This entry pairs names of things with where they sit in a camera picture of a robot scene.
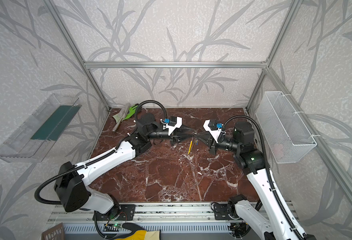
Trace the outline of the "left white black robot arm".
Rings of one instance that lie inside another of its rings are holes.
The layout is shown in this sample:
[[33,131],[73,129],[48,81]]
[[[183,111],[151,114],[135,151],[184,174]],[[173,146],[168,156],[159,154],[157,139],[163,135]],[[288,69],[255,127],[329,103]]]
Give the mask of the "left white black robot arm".
[[37,187],[34,194],[36,201],[46,205],[61,204],[66,212],[79,209],[101,214],[112,212],[117,203],[110,195],[91,189],[89,186],[94,180],[145,153],[152,147],[152,140],[170,140],[172,144],[177,144],[193,136],[193,129],[185,126],[181,117],[168,117],[166,108],[160,102],[151,102],[162,109],[162,120],[157,121],[151,113],[140,118],[134,114],[136,127],[131,134],[116,147],[92,159],[76,165],[64,163],[56,176]]

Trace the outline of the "keyring with yellow tag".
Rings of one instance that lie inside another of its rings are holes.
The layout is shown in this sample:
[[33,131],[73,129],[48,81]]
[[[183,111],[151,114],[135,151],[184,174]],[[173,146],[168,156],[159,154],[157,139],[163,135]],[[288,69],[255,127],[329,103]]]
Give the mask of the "keyring with yellow tag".
[[189,144],[189,148],[188,148],[188,153],[187,153],[188,155],[190,155],[190,153],[191,153],[193,145],[194,145],[194,143],[196,141],[195,139],[196,139],[196,134],[193,134],[193,136],[191,138],[191,141],[190,141],[190,144]]

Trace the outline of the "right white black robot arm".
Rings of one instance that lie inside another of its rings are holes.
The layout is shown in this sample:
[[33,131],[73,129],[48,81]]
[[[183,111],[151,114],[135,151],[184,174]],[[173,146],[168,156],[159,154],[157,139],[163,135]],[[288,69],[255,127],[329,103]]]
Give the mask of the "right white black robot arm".
[[212,154],[218,149],[233,152],[237,165],[243,169],[255,188],[267,216],[256,210],[243,195],[228,201],[228,211],[243,219],[262,240],[314,240],[293,216],[284,200],[267,160],[262,130],[257,122],[246,115],[232,116],[229,120],[240,118],[234,126],[232,138],[225,137],[227,124],[217,120],[206,120],[204,134],[197,138],[203,141]]

